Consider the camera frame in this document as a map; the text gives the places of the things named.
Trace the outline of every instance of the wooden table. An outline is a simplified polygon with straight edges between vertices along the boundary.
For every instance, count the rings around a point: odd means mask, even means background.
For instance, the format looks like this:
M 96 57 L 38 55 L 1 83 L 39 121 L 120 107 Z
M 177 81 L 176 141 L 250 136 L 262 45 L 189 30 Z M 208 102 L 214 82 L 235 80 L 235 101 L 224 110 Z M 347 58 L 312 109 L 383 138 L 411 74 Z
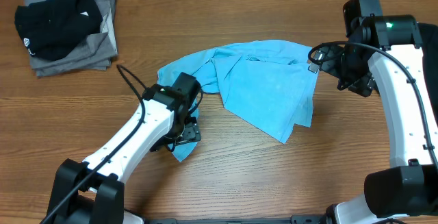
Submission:
M 343 40 L 347 0 L 117 0 L 119 56 L 146 85 L 189 53 L 232 42 Z M 381 0 L 385 14 L 438 23 L 437 0 Z M 39 223 L 56 169 L 106 143 L 138 102 L 116 68 L 38 79 L 14 27 L 23 0 L 0 0 L 0 223 Z M 203 140 L 186 160 L 150 153 L 126 185 L 125 207 L 149 218 L 287 217 L 323 213 L 363 192 L 389 167 L 378 95 L 339 92 L 321 73 L 311 128 L 285 145 L 226 111 L 218 95 L 200 106 Z M 408 219 L 436 223 L 436 217 Z

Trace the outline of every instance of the stack of clothes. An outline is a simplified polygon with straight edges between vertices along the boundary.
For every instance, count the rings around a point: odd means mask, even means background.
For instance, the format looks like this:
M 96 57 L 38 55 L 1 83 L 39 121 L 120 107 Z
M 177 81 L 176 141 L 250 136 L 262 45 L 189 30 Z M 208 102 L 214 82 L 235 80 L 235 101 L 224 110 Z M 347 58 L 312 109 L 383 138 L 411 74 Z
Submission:
M 15 25 L 38 77 L 104 71 L 117 55 L 115 0 L 25 0 Z

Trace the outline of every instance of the black base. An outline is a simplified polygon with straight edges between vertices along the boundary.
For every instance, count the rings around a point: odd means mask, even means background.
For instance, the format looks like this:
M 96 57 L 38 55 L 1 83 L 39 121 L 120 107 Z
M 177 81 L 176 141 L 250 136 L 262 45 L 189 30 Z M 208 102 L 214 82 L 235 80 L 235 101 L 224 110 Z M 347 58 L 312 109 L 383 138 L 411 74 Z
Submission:
M 154 219 L 146 224 L 318 224 L 323 216 L 294 215 L 291 218 L 264 218 L 264 219 L 216 219 L 216 220 L 183 220 L 176 219 Z

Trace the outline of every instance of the cable clip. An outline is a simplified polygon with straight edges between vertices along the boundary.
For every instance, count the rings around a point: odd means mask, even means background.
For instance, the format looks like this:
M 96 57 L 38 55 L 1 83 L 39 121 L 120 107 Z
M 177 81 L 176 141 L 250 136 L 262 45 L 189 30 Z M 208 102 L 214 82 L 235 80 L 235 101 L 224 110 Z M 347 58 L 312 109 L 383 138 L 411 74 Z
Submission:
M 427 145 L 423 145 L 423 149 L 424 150 L 434 150 L 435 149 L 435 146 L 431 146 L 431 147 L 427 147 Z
M 409 79 L 406 79 L 407 84 L 415 84 L 416 82 L 417 82 L 416 79 L 412 79 L 412 81 L 410 81 Z

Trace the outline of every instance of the black mount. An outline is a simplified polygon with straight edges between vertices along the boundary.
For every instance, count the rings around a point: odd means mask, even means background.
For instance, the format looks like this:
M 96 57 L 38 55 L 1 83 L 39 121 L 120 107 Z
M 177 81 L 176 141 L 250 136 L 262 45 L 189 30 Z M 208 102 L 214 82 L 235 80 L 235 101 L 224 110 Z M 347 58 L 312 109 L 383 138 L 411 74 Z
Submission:
M 56 172 L 50 196 L 49 213 L 65 196 L 81 181 L 90 170 L 88 163 L 78 163 L 65 160 Z M 117 181 L 117 176 L 108 177 L 96 174 L 80 191 L 85 192 L 90 187 L 97 189 L 93 200 L 74 194 L 49 220 L 53 224 L 121 224 L 123 223 L 123 197 L 125 185 Z
M 189 114 L 189 108 L 199 91 L 201 85 L 196 78 L 181 73 L 172 86 L 154 84 L 143 92 L 144 99 L 156 100 L 175 112 L 172 129 L 152 146 L 151 152 L 168 145 L 175 149 L 178 145 L 201 141 L 198 122 Z
M 358 42 L 382 50 L 391 50 L 392 45 L 412 44 L 419 49 L 422 38 L 417 21 L 411 15 L 383 16 L 379 0 L 350 0 L 344 5 L 344 21 L 349 42 Z M 314 58 L 324 62 L 320 70 L 339 79 L 338 90 L 349 89 L 363 97 L 371 95 L 376 88 L 368 68 L 368 60 L 375 53 L 346 45 L 321 48 Z
M 395 214 L 438 215 L 438 175 L 435 165 L 397 166 L 365 178 L 365 200 L 378 218 Z

